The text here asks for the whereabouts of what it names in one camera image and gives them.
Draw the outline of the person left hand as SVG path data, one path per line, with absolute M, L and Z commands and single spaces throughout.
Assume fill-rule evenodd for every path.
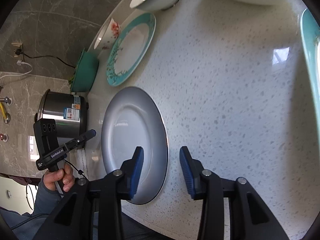
M 65 163 L 64 168 L 54 172 L 47 171 L 43 176 L 44 186 L 50 191 L 56 190 L 55 182 L 57 181 L 63 182 L 62 189 L 65 192 L 68 192 L 73 187 L 75 177 L 73 176 L 73 169 L 68 163 Z

